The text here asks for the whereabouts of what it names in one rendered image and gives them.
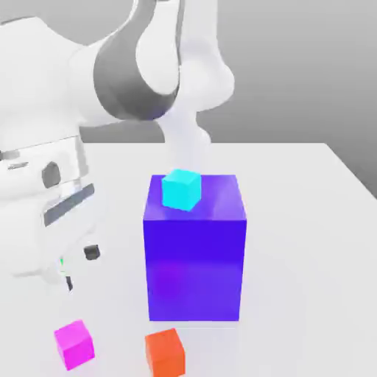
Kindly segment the small cyan cube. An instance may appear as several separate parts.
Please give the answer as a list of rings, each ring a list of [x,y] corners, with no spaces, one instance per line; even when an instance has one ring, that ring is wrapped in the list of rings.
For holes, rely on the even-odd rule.
[[[161,180],[162,204],[190,211],[201,200],[202,176],[197,172],[175,169]]]

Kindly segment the large purple box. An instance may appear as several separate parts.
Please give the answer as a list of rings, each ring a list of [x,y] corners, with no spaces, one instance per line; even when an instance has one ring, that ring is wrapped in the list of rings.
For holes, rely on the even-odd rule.
[[[237,321],[247,215],[236,176],[202,176],[189,212],[162,205],[162,179],[151,178],[143,218],[150,320]]]

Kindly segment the small orange cube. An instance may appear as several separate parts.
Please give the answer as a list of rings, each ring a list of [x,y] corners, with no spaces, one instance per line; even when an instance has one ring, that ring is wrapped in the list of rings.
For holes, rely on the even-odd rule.
[[[152,377],[180,377],[186,373],[186,353],[175,328],[145,336]]]

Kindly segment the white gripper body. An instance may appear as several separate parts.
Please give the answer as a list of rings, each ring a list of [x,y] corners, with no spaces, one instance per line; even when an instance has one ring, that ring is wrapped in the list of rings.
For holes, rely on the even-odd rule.
[[[0,267],[11,275],[39,275],[56,266],[97,221],[94,184],[68,196],[59,189],[0,202]]]

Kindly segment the small magenta cube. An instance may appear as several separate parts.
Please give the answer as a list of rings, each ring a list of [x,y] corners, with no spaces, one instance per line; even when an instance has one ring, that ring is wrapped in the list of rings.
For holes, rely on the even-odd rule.
[[[54,331],[57,350],[67,371],[95,357],[93,338],[82,320]]]

